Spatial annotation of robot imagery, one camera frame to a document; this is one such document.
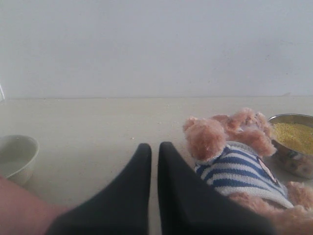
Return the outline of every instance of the stainless steel bowl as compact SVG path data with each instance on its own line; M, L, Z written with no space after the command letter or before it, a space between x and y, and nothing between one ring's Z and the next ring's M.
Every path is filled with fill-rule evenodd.
M272 124L297 123L313 128L313 117L308 115L281 114L271 117L269 122ZM283 169L293 175L313 179L313 155L306 155L290 149L277 140L273 140L273 144L277 148L273 158Z

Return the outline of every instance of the stuffed animal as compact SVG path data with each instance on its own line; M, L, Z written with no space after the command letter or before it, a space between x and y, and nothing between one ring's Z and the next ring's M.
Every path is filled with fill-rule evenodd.
M279 235L313 234L313 189L283 185L263 162L276 151L263 114L244 108L232 116L191 117L183 131L195 172L216 191L267 217Z

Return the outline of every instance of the pink fur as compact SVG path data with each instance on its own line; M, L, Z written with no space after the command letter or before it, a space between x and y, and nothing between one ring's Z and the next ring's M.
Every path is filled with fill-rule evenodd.
M260 157L271 156L276 151L271 143L274 137L271 124L263 114L249 108L243 108L232 116L190 118L183 131L188 150L197 160L208 161L217 156L224 149L226 141L247 144ZM313 234L313 189L297 182L289 182L286 187L289 201L295 205L292 209L283 209L247 193L234 193L229 198L270 219L279 235Z

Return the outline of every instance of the yellow grain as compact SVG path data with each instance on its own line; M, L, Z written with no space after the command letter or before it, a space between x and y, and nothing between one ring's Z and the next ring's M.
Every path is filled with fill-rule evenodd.
M313 155L313 128L295 123L274 124L278 142L303 154Z

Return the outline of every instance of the striped shirt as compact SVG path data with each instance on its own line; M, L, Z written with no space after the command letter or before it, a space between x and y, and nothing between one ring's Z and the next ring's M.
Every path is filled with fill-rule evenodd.
M246 192L292 208L287 189L249 146L228 141L223 152L208 162L196 161L195 171L222 195Z

